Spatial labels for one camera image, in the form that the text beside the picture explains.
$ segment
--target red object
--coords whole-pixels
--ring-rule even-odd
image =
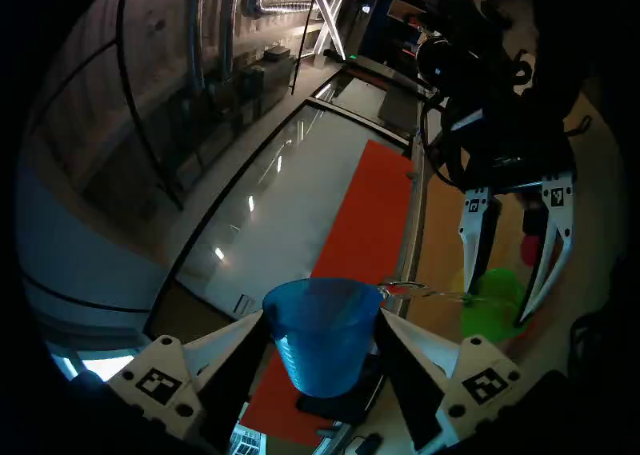
[[[395,270],[409,210],[411,161],[369,141],[311,277],[377,284]],[[267,436],[316,446],[331,425],[295,408],[300,397],[275,354],[240,423]]]
[[[520,257],[522,262],[528,266],[533,267],[538,257],[538,247],[542,243],[542,238],[538,235],[525,235],[520,244]]]

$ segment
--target red mat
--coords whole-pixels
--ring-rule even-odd
[[[366,144],[311,277],[344,277],[377,284],[395,271],[409,209],[411,161],[376,142]],[[267,367],[241,425],[316,446],[316,430],[331,421],[300,412],[300,393],[279,354]]]

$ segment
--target green plastic cup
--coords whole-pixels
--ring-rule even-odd
[[[462,309],[462,335],[480,334],[492,343],[517,337],[525,326],[514,325],[525,290],[515,274],[507,269],[493,269],[476,281],[475,295]]]

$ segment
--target blue plastic cup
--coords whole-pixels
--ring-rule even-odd
[[[262,302],[295,388],[337,397],[358,381],[382,295],[345,278],[306,278],[271,290]]]

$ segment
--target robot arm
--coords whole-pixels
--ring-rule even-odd
[[[163,336],[108,386],[173,438],[224,453],[269,339],[262,310],[185,345]],[[472,436],[526,392],[518,367],[481,336],[456,345],[380,309],[374,340],[417,453]]]

